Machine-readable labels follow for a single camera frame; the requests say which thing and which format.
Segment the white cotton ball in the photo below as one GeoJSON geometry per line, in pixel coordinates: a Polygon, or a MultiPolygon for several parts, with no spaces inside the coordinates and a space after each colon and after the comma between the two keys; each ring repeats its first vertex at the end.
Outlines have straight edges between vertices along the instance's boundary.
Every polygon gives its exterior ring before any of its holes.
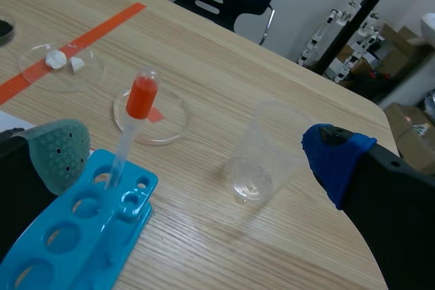
{"type": "Polygon", "coordinates": [[[47,53],[46,64],[53,69],[59,69],[67,64],[67,56],[59,50],[52,50],[47,53]]]}
{"type": "Polygon", "coordinates": [[[73,72],[76,74],[84,67],[84,61],[81,58],[71,57],[71,66],[73,67],[73,72]]]}

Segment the plastic beaker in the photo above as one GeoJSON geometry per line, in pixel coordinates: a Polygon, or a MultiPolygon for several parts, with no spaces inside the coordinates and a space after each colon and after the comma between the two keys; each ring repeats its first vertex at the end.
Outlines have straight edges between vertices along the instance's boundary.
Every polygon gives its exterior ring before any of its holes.
{"type": "Polygon", "coordinates": [[[312,118],[283,101],[257,105],[247,130],[225,164],[224,174],[238,196],[264,202],[308,163],[301,140],[312,118]]]}

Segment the glass petri dish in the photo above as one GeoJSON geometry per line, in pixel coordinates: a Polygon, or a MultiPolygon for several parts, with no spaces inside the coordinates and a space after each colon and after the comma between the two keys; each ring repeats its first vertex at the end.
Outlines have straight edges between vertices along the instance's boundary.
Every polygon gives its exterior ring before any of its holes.
{"type": "MultiPolygon", "coordinates": [[[[130,91],[130,88],[122,91],[114,101],[114,120],[121,131],[124,131],[125,108],[130,91]]],[[[172,91],[159,86],[154,108],[161,113],[162,119],[144,121],[135,141],[146,145],[166,145],[183,137],[192,121],[188,104],[172,91]]]]}
{"type": "Polygon", "coordinates": [[[92,50],[81,48],[74,43],[68,43],[66,47],[74,53],[74,57],[84,61],[84,67],[78,72],[73,72],[70,60],[64,67],[53,69],[42,78],[37,77],[38,74],[35,74],[34,70],[28,69],[35,63],[45,60],[48,52],[64,46],[65,43],[62,42],[41,42],[29,46],[18,57],[18,67],[22,76],[29,83],[51,92],[81,92],[98,84],[104,73],[103,60],[92,50]]]}
{"type": "Polygon", "coordinates": [[[0,10],[0,46],[5,46],[15,38],[15,20],[11,14],[0,10]]]}

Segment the pipette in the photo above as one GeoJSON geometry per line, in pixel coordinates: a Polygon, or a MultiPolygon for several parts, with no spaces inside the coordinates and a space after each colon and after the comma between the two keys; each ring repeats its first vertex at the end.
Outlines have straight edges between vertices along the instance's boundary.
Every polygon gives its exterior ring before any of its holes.
{"type": "Polygon", "coordinates": [[[151,67],[142,68],[135,78],[127,101],[124,132],[106,180],[106,189],[116,187],[120,182],[131,143],[152,108],[159,82],[160,74],[151,67]]]}

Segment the wood grain surface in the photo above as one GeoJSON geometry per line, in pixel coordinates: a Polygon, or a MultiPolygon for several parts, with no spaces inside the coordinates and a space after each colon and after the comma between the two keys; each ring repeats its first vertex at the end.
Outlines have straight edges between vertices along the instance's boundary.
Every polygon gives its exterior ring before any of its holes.
{"type": "Polygon", "coordinates": [[[162,84],[188,102],[194,122],[184,138],[130,153],[159,176],[156,214],[114,289],[386,289],[366,243],[308,166],[263,207],[236,201],[222,178],[252,108],[270,98],[396,152],[384,113],[368,100],[166,0],[1,0],[17,36],[0,48],[0,82],[19,73],[17,57],[31,44],[72,40],[137,1],[147,9],[92,46],[106,62],[98,86],[69,94],[31,86],[0,107],[34,124],[77,118],[94,148],[113,151],[113,100],[139,67],[159,69],[162,84]]]}

